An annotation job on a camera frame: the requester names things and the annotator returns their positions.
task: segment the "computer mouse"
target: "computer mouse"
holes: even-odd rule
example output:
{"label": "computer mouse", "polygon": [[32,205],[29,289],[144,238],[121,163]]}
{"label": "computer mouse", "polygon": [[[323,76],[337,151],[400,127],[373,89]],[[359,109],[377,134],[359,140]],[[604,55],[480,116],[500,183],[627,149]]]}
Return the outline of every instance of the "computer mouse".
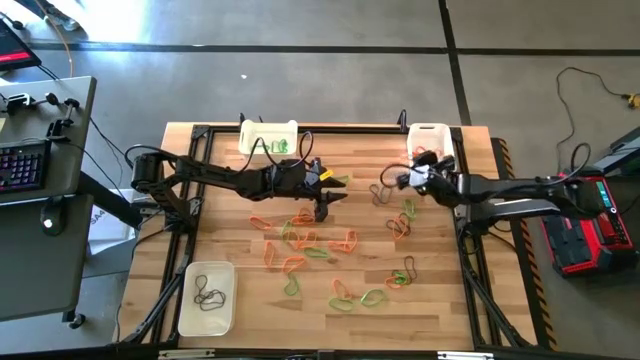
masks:
{"label": "computer mouse", "polygon": [[64,196],[54,196],[47,199],[40,210],[40,226],[49,236],[59,235],[67,225],[66,199]]}

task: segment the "gray floor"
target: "gray floor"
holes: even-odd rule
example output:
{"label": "gray floor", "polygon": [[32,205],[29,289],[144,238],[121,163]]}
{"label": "gray floor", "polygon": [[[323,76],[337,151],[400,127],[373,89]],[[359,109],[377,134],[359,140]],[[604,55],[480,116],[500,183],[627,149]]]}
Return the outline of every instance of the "gray floor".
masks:
{"label": "gray floor", "polygon": [[[445,44],[436,0],[52,2],[77,17],[86,29],[70,36],[70,41]],[[640,6],[634,0],[448,3],[459,47],[640,47]],[[8,6],[20,13],[15,4]],[[21,20],[28,20],[28,14],[23,16]],[[41,22],[30,22],[28,29],[30,32],[22,36],[30,41],[58,42],[55,33]],[[55,73],[67,76],[63,51],[37,53]],[[93,117],[121,147],[134,143],[159,145],[168,121],[229,121],[236,120],[241,111],[274,121],[386,123],[406,108],[412,123],[460,124],[446,55],[99,51],[72,55],[75,75],[98,79]],[[614,91],[640,91],[640,57],[460,57],[472,122],[489,126],[494,136],[507,140],[519,176],[550,174],[556,169],[555,143],[568,134],[569,126],[556,95],[555,77],[566,66],[600,73]],[[4,79],[32,81],[45,76],[26,69],[7,74]],[[566,73],[562,92],[577,127],[574,140],[562,148],[563,165],[578,142],[589,142],[595,159],[611,141],[639,123],[640,110],[628,110],[621,99],[605,93],[592,77]],[[93,131],[88,151],[112,177],[118,177],[115,161]],[[84,166],[85,171],[106,183],[92,164]],[[125,172],[124,186],[128,178]],[[638,273],[589,281],[564,280],[551,270],[541,241],[535,250],[561,349],[640,358],[636,340],[640,310],[634,306],[640,296]],[[116,249],[93,264],[126,263],[128,254],[129,249]],[[91,325],[77,331],[61,325],[57,314],[0,323],[3,334],[20,340],[0,343],[0,352],[108,343],[123,279],[126,275],[85,279],[79,307]]]}

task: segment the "keyboard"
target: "keyboard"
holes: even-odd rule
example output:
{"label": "keyboard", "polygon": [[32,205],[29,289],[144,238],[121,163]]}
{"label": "keyboard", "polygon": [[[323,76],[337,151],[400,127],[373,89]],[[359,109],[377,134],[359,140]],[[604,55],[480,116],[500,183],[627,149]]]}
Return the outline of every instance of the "keyboard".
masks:
{"label": "keyboard", "polygon": [[0,194],[44,188],[51,142],[0,144]]}

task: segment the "white plastic container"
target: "white plastic container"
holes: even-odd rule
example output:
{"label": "white plastic container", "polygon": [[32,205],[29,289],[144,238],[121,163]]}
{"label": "white plastic container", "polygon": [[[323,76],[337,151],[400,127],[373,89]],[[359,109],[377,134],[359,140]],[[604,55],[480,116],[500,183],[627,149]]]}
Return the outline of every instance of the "white plastic container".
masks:
{"label": "white plastic container", "polygon": [[428,123],[412,124],[407,136],[407,152],[411,165],[413,165],[411,160],[413,159],[413,153],[422,152],[424,151],[423,149],[434,151],[438,156],[438,160],[447,155],[455,157],[449,126]]}
{"label": "white plastic container", "polygon": [[[198,295],[196,278],[207,277],[203,293],[218,289],[226,295],[224,305],[215,310],[202,311],[193,301]],[[227,261],[202,261],[190,264],[184,277],[184,296],[180,306],[178,332],[182,336],[222,336],[233,327],[236,298],[236,270]]]}
{"label": "white plastic container", "polygon": [[[251,148],[257,138],[263,138],[265,144],[269,147],[269,155],[290,156],[296,153],[298,145],[298,122],[289,120],[286,123],[260,123],[251,120],[245,120],[240,127],[240,137],[238,138],[238,151],[243,155],[251,154]],[[286,141],[286,151],[279,151],[279,143]],[[262,143],[258,143],[254,155],[264,154]]]}

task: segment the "wooden tabletop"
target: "wooden tabletop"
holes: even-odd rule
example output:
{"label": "wooden tabletop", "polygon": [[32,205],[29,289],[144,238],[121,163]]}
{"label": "wooden tabletop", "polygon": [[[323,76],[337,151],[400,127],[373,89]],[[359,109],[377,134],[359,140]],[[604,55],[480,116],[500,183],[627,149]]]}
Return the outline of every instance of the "wooden tabletop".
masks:
{"label": "wooden tabletop", "polygon": [[[186,154],[193,123],[169,123],[162,148]],[[486,127],[463,127],[467,161],[472,173],[497,178]],[[221,337],[181,337],[181,347],[436,350],[471,349],[469,318],[462,275],[449,209],[412,189],[394,192],[387,205],[374,206],[369,186],[378,183],[384,166],[398,162],[406,153],[406,135],[316,134],[312,155],[335,176],[348,175],[348,197],[329,206],[329,216],[317,225],[296,227],[304,236],[318,234],[318,244],[344,240],[347,231],[358,234],[351,254],[330,252],[331,258],[310,259],[294,271],[300,293],[287,296],[287,277],[268,271],[263,262],[266,240],[277,249],[274,263],[298,255],[280,240],[284,222],[306,200],[269,199],[251,202],[235,192],[207,187],[194,261],[226,260],[237,271],[235,324]],[[237,151],[238,134],[217,134],[212,163],[241,168],[246,159]],[[256,159],[252,167],[266,165]],[[409,237],[397,242],[385,222],[402,212],[404,199],[416,204],[416,220]],[[270,231],[252,227],[249,216],[273,224]],[[149,221],[142,236],[162,227],[163,219]],[[168,233],[154,237],[136,250],[122,301],[122,336],[129,334],[155,302],[167,253]],[[491,237],[484,238],[490,280],[496,302],[528,341],[535,343],[531,315],[516,254]],[[394,269],[403,269],[406,256],[415,258],[418,278],[401,289],[390,289],[384,280]],[[331,308],[331,282],[339,278],[356,296],[383,289],[388,297],[378,306],[356,303],[343,313]],[[488,338],[486,314],[481,308],[483,332]],[[163,338],[172,320],[173,302],[165,317]]]}

